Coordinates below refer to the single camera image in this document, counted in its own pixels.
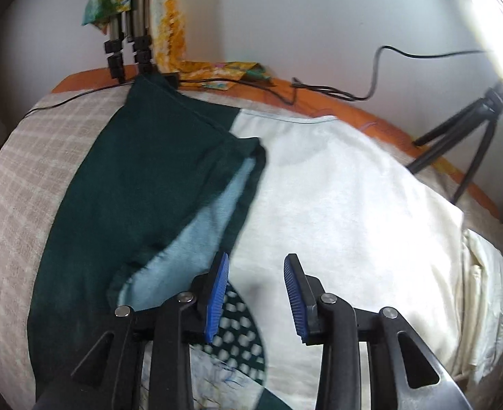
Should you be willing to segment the green and cream printed shirt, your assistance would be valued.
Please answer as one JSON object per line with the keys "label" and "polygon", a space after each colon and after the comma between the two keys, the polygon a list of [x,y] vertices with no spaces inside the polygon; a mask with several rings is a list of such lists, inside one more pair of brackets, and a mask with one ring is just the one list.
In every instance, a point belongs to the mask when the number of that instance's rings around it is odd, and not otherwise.
{"label": "green and cream printed shirt", "polygon": [[250,366],[280,401],[311,407],[319,367],[291,322],[290,253],[351,304],[398,308],[452,368],[462,225],[458,208],[345,123],[216,105],[138,78],[47,238],[27,323],[36,389],[115,307],[160,305],[219,251],[263,338],[266,363]]}

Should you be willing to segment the folded cream cloth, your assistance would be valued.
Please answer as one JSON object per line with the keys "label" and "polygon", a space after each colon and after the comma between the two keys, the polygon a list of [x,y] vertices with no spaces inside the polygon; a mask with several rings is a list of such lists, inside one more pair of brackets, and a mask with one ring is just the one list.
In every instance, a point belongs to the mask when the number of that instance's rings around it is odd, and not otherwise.
{"label": "folded cream cloth", "polygon": [[463,233],[461,342],[453,372],[477,385],[503,355],[503,255],[475,231]]}

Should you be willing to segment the orange floral bed sheet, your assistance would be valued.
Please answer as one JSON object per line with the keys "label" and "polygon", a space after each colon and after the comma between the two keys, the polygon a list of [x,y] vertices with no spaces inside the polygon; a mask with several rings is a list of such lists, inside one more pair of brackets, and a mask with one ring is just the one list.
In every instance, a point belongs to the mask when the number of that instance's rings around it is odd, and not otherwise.
{"label": "orange floral bed sheet", "polygon": [[[114,84],[114,80],[111,79],[108,69],[90,69],[67,76],[51,90],[51,93],[59,94],[72,91],[99,89],[112,84]],[[233,98],[241,98],[246,101],[264,103],[271,107],[284,106],[274,95],[264,91],[263,89],[265,88],[257,89],[247,85],[235,84],[226,91],[203,89],[198,86],[184,86],[184,89],[193,92],[206,92],[226,95]],[[271,89],[289,98],[290,89],[292,88],[289,86],[289,82],[274,78],[274,86]],[[415,147],[412,145],[414,139],[412,139],[408,133],[392,125],[392,123],[382,120],[358,107],[345,104],[322,94],[299,92],[296,104],[286,108],[292,112],[310,118],[333,115],[339,120],[350,124],[355,129],[359,129],[371,138],[376,138],[386,144],[394,145],[412,159],[418,158],[426,151],[426,147]],[[462,171],[449,163],[445,158],[440,158],[430,168],[434,168],[440,174],[449,176],[454,182],[457,182],[457,184],[464,178]],[[470,194],[480,206],[486,208],[492,216],[497,219],[500,218],[495,203],[492,202],[489,196],[483,193],[475,183],[472,182],[470,184],[466,193]]]}

